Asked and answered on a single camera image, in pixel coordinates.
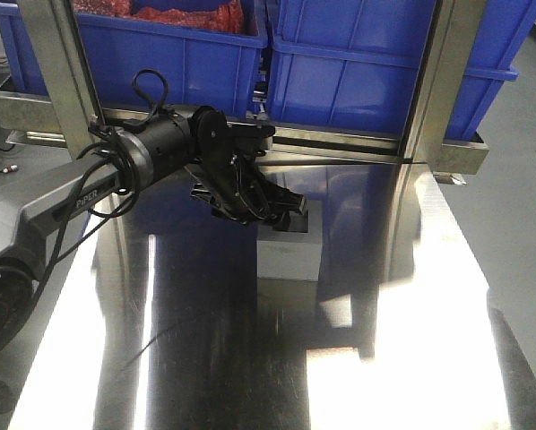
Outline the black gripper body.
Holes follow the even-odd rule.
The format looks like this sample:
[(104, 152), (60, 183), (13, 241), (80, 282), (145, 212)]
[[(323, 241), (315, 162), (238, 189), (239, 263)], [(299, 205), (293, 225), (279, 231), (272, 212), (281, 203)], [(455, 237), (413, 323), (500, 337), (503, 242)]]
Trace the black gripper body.
[(195, 180), (191, 197), (210, 205), (214, 216), (242, 225), (277, 221), (275, 184), (251, 160), (236, 156), (216, 168), (201, 159), (190, 164), (190, 175)]

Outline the gray robot arm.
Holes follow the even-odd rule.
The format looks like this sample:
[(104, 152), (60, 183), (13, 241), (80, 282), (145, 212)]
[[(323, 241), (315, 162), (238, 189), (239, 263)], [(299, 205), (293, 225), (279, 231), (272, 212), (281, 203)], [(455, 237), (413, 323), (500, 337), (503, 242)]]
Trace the gray robot arm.
[(38, 303), (56, 263), (71, 219), (111, 194), (126, 213), (139, 193), (185, 169), (195, 179), (191, 195), (213, 215), (242, 225), (285, 225), (302, 214), (304, 196), (269, 181), (256, 165), (270, 125), (232, 125), (209, 106), (164, 105), (120, 126), (91, 124), (97, 141), (78, 159), (0, 187), (0, 351), (21, 330)]

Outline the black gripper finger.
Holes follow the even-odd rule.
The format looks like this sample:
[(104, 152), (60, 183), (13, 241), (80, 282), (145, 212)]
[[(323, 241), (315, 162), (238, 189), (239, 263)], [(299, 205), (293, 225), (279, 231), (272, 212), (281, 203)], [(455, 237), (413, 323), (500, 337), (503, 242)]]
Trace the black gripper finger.
[(277, 186), (274, 191), (273, 206), (281, 212), (305, 213), (307, 200), (303, 194), (294, 193), (288, 188)]
[(272, 229), (278, 232), (288, 232), (290, 230), (290, 223), (290, 213), (288, 211), (284, 211), (272, 223)]

